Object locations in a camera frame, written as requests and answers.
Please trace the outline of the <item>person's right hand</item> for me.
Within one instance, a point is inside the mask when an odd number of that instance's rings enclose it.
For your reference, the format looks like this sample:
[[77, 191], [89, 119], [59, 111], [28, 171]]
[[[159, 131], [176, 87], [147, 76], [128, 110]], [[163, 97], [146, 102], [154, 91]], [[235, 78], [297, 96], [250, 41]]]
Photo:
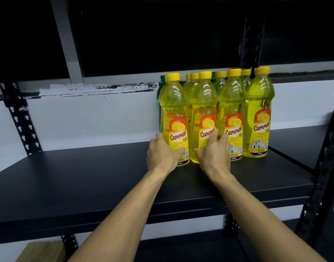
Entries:
[[205, 161], [199, 163], [202, 171], [215, 186], [222, 185], [232, 174], [230, 172], [229, 147], [218, 147], [219, 130], [215, 129], [205, 147]]

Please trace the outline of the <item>person's left hand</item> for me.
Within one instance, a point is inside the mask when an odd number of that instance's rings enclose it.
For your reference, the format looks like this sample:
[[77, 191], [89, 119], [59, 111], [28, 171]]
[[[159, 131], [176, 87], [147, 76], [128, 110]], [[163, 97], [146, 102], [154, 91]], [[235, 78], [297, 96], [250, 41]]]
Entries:
[[162, 133], [157, 133], [155, 139], [149, 142], [147, 151], [147, 170], [149, 174], [157, 174], [165, 179], [177, 166], [171, 158], [172, 149], [165, 142]]

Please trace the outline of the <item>yellow dishwashing liquid bottle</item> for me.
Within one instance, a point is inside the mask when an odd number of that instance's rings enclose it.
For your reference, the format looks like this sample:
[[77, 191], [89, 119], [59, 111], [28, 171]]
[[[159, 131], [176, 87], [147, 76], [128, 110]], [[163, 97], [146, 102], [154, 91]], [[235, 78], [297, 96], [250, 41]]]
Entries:
[[209, 143], [210, 135], [216, 128], [216, 106], [218, 94], [213, 86], [212, 72], [203, 71], [199, 73], [199, 82], [191, 94], [191, 124], [190, 124], [190, 159], [199, 163], [195, 149], [205, 151]]
[[187, 97], [180, 84], [179, 73], [167, 74], [167, 81], [160, 94], [161, 132], [163, 139], [172, 150], [185, 149], [177, 166], [190, 162], [189, 133], [187, 122]]

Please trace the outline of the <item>person's left forearm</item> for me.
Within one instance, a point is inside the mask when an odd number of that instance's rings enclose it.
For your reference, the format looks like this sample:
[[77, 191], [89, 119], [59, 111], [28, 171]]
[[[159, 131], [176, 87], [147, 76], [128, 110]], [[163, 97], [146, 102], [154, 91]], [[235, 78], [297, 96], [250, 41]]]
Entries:
[[147, 172], [68, 262], [134, 262], [152, 204], [169, 173], [161, 167]]

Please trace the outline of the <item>person's right forearm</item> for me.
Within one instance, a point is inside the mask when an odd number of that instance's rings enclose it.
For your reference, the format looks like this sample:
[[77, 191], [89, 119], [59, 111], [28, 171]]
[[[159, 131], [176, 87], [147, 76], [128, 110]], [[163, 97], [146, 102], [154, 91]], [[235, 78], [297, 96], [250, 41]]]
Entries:
[[327, 262], [233, 175], [226, 173], [211, 180], [263, 262]]

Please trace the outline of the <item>group of yellow bottles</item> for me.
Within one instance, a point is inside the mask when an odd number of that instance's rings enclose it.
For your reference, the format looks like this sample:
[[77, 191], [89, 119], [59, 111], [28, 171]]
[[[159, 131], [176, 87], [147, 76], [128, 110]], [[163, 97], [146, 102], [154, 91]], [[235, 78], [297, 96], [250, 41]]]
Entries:
[[[187, 74], [187, 81], [182, 86], [188, 102], [188, 140], [192, 113], [190, 100], [199, 82], [199, 73]], [[218, 94], [215, 129], [219, 130], [219, 134], [228, 134], [231, 161], [238, 161], [243, 156], [262, 158], [268, 152], [271, 103], [275, 97], [269, 78], [270, 68], [256, 68], [253, 81], [250, 73], [250, 69], [231, 69], [228, 72], [216, 72], [215, 82], [211, 80]]]

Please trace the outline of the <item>green dishwashing liquid bottle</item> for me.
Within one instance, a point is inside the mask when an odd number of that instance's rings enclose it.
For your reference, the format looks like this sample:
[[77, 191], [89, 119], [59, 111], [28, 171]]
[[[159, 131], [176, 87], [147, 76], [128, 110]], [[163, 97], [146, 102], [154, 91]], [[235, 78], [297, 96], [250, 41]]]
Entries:
[[160, 76], [160, 79], [161, 79], [161, 84], [159, 85], [159, 88], [157, 90], [157, 94], [156, 94], [156, 99], [158, 100], [159, 102], [159, 126], [161, 126], [161, 105], [160, 105], [160, 96], [161, 96], [161, 92], [162, 92], [162, 89], [164, 89], [164, 86], [165, 86], [165, 80], [166, 80], [166, 76], [167, 75], [161, 75]]

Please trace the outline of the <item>black shelf board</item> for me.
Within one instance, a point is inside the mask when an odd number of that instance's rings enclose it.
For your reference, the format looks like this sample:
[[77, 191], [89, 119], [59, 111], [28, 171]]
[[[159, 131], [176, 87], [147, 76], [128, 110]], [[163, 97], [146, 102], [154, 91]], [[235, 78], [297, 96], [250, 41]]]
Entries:
[[[334, 262], [334, 223], [327, 224], [316, 245], [328, 262]], [[134, 262], [262, 262], [241, 229], [236, 238], [223, 229], [143, 240]]]
[[327, 125], [272, 130], [269, 149], [315, 174]]
[[[0, 172], [0, 243], [94, 230], [147, 172], [149, 142], [44, 151]], [[231, 163], [236, 179], [268, 208], [301, 205], [309, 172], [270, 152]], [[162, 184], [147, 224], [228, 212], [198, 164]]]

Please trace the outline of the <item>black perforated shelf post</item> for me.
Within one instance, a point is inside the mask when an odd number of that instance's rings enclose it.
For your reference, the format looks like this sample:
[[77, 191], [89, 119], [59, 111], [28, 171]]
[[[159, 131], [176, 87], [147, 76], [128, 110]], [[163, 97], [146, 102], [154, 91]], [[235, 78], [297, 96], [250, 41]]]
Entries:
[[23, 97], [19, 85], [16, 82], [2, 82], [0, 89], [4, 97], [3, 102], [11, 114], [27, 156], [43, 152], [29, 114], [27, 100]]
[[315, 247], [328, 215], [333, 212], [334, 110], [314, 170], [314, 187], [296, 227], [296, 234], [311, 247]]
[[223, 220], [225, 235], [229, 238], [237, 238], [239, 225], [232, 214], [226, 214]]
[[243, 35], [239, 45], [240, 68], [250, 69], [254, 79], [255, 69], [259, 67], [262, 38], [265, 28], [265, 15], [247, 15], [243, 26]]
[[78, 243], [74, 234], [61, 235], [62, 242], [66, 253], [66, 261], [77, 251]]

